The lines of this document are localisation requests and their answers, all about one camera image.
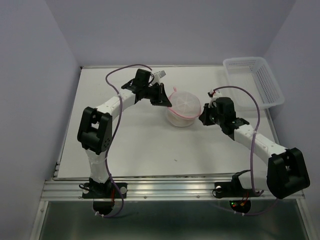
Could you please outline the white mesh laundry bag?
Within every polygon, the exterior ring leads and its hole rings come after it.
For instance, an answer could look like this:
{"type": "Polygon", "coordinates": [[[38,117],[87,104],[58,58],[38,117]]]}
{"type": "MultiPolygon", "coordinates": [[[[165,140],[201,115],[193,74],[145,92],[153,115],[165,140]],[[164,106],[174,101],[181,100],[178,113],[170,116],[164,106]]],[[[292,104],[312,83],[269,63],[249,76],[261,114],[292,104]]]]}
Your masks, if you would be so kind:
{"type": "Polygon", "coordinates": [[[165,116],[175,127],[189,127],[201,115],[201,102],[199,98],[188,91],[177,90],[174,87],[168,99],[172,106],[167,108],[165,116]]]}

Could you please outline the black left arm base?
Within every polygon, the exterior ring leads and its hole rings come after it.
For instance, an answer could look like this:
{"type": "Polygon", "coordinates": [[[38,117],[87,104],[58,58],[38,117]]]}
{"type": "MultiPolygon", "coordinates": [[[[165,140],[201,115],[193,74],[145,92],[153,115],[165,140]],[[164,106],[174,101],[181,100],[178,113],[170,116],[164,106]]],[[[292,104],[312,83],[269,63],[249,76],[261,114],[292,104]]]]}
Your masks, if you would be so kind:
{"type": "Polygon", "coordinates": [[[79,188],[82,190],[83,199],[125,199],[127,193],[120,194],[114,184],[108,180],[106,183],[98,183],[90,181],[86,183],[80,183],[79,188]]]}

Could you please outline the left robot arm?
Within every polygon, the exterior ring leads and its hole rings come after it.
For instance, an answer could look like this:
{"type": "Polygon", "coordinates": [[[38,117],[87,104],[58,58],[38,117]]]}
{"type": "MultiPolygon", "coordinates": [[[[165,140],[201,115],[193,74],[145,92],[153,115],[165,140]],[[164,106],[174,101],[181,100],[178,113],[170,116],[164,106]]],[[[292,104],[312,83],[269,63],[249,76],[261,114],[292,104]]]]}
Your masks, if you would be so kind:
{"type": "Polygon", "coordinates": [[[133,79],[121,89],[113,85],[108,77],[124,67],[113,70],[105,77],[106,83],[115,91],[116,96],[96,107],[86,107],[81,116],[77,140],[85,150],[89,166],[89,181],[95,183],[94,191],[100,197],[111,193],[110,171],[106,166],[107,155],[115,135],[119,129],[123,111],[147,99],[153,106],[171,107],[172,103],[161,82],[166,73],[161,70],[155,73],[151,68],[137,69],[133,79]]]}

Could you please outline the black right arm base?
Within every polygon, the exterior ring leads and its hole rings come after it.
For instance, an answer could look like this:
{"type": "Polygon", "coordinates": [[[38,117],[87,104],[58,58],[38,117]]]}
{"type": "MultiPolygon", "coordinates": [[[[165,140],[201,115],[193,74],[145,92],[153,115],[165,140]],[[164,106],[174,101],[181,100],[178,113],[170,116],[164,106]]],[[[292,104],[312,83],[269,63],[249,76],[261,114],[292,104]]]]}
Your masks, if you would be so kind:
{"type": "Polygon", "coordinates": [[[253,174],[253,183],[255,190],[252,188],[251,171],[249,169],[239,171],[233,174],[229,181],[215,182],[212,195],[217,199],[259,197],[264,191],[268,190],[267,172],[265,170],[256,171],[253,174]]]}

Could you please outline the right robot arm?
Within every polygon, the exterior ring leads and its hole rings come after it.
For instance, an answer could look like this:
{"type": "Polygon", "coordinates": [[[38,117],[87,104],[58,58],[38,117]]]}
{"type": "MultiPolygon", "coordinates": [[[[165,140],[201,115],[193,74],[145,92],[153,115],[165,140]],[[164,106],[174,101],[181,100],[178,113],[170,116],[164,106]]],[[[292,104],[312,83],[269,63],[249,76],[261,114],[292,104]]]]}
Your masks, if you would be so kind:
{"type": "Polygon", "coordinates": [[[204,126],[219,126],[225,135],[248,148],[251,157],[257,156],[266,164],[266,171],[261,174],[243,170],[235,173],[231,181],[217,182],[212,191],[214,197],[258,197],[262,191],[267,191],[281,200],[310,186],[303,153],[258,133],[247,120],[236,116],[229,97],[218,97],[206,103],[198,119],[204,126]]]}

